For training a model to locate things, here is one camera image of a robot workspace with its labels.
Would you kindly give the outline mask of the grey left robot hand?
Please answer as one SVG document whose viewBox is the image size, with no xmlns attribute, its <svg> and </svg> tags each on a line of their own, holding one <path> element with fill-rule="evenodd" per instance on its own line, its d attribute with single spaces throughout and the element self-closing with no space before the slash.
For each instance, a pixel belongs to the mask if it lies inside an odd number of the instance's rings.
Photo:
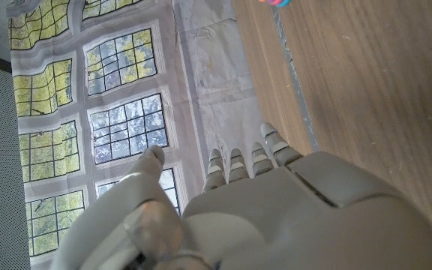
<svg viewBox="0 0 432 270">
<path fill-rule="evenodd" d="M 147 148 L 71 225 L 53 269 L 432 269 L 432 225 L 382 179 L 324 151 L 303 155 L 268 123 L 247 170 L 213 151 L 178 213 Z"/>
</svg>

